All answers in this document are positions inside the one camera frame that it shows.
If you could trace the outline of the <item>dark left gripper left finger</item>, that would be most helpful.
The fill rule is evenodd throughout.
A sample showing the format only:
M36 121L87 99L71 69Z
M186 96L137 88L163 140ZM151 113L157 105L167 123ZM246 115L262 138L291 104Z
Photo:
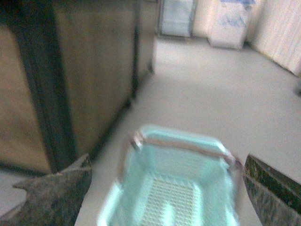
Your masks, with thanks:
M90 157L84 154L60 172L14 184L25 200L0 217L2 226L73 226L92 181Z

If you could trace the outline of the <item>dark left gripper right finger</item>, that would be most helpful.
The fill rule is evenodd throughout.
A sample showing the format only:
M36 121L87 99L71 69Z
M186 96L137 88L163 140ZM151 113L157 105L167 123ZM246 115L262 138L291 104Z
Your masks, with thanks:
M252 154L243 174L250 202L263 226L301 224L301 185Z

